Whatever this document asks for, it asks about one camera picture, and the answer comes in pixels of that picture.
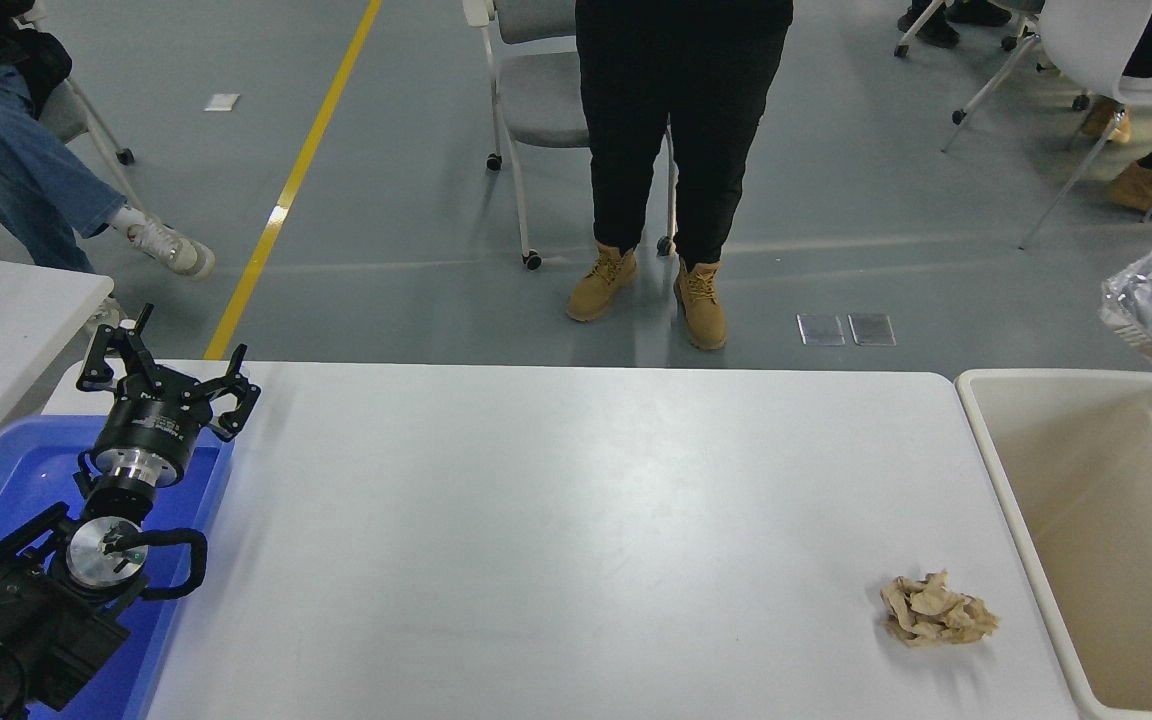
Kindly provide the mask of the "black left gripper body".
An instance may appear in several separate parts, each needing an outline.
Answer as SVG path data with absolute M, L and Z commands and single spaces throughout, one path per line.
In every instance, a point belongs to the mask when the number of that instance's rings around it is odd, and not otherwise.
M 206 397 L 154 397 L 109 388 L 115 400 L 91 456 L 103 473 L 147 461 L 159 473 L 183 473 L 200 430 L 209 423 Z

